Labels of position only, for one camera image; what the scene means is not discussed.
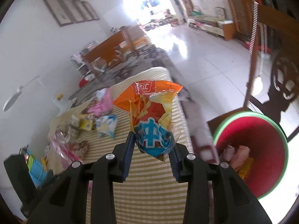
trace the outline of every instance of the trash bin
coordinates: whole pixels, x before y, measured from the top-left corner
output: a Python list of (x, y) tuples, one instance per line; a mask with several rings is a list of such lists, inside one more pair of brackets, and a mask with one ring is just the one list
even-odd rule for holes
[(243, 111), (226, 118), (214, 134), (219, 154), (231, 144), (250, 148), (254, 159), (245, 183), (257, 198), (268, 195), (279, 184), (288, 163), (288, 145), (282, 129), (269, 117)]

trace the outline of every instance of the orange snack bag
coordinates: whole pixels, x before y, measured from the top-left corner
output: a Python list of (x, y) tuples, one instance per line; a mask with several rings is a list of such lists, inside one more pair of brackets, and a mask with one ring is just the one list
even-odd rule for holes
[(113, 104), (130, 113), (130, 129), (142, 153), (165, 161), (175, 145), (171, 133), (172, 100), (183, 87), (170, 81), (132, 83)]

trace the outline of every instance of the doorway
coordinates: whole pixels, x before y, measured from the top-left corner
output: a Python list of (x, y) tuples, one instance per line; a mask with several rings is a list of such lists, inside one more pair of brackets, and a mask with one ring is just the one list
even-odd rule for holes
[(178, 24), (177, 14), (170, 0), (123, 0), (126, 13), (138, 21), (146, 31), (162, 25)]

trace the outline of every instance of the tiled floor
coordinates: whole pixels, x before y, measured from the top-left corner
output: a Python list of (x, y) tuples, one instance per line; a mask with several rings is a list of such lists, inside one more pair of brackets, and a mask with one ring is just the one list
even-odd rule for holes
[[(249, 51), (238, 40), (224, 41), (187, 25), (167, 25), (148, 32), (152, 43), (167, 51), (182, 73), (185, 85), (202, 108), (205, 119), (211, 120), (243, 105), (249, 74)], [(264, 62), (263, 90), (256, 96), (268, 100), (271, 63)], [(299, 125), (299, 104), (291, 104), (282, 113), (281, 126), (289, 135)], [(279, 186), (261, 199), (273, 224), (278, 223), (295, 201), (299, 176), (299, 137), (289, 143), (289, 163)]]

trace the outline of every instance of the picture frame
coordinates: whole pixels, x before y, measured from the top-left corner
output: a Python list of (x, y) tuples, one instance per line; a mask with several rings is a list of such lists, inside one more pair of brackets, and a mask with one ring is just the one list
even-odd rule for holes
[(73, 4), (77, 7), (81, 15), (85, 18), (86, 21), (93, 21), (94, 18), (89, 13), (89, 11), (86, 9), (82, 1), (80, 0), (72, 0)]
[(59, 0), (44, 0), (44, 2), (59, 26), (74, 24), (59, 3)]
[(91, 14), (91, 16), (93, 17), (94, 20), (100, 20), (97, 12), (95, 11), (95, 9), (92, 7), (92, 5), (89, 2), (82, 1), (82, 3), (85, 6), (85, 8), (87, 9), (87, 11)]
[(59, 0), (59, 3), (74, 23), (79, 24), (86, 21), (72, 0)]
[(226, 19), (225, 9), (222, 7), (215, 7), (216, 17)]

